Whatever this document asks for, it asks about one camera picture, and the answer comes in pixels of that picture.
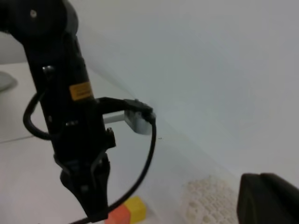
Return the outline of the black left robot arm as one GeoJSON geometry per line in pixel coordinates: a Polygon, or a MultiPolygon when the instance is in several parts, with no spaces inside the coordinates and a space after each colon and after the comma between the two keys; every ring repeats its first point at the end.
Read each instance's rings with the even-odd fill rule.
{"type": "Polygon", "coordinates": [[[90,222],[108,217],[106,151],[112,141],[93,96],[78,39],[78,18],[66,0],[3,0],[0,29],[24,48],[62,184],[90,222]]]}

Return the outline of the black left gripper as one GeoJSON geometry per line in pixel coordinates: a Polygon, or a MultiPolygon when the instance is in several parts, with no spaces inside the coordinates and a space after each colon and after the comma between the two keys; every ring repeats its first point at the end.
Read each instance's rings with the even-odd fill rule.
{"type": "Polygon", "coordinates": [[[92,93],[45,93],[41,106],[54,160],[62,168],[62,184],[79,201],[89,221],[107,219],[110,161],[106,151],[116,143],[114,133],[105,128],[99,101],[92,93]]]}

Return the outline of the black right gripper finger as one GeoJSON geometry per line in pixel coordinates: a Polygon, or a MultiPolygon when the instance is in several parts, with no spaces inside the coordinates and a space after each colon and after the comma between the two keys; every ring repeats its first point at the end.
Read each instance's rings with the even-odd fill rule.
{"type": "Polygon", "coordinates": [[[276,174],[243,174],[236,211],[240,224],[297,224],[299,189],[276,174]]]}

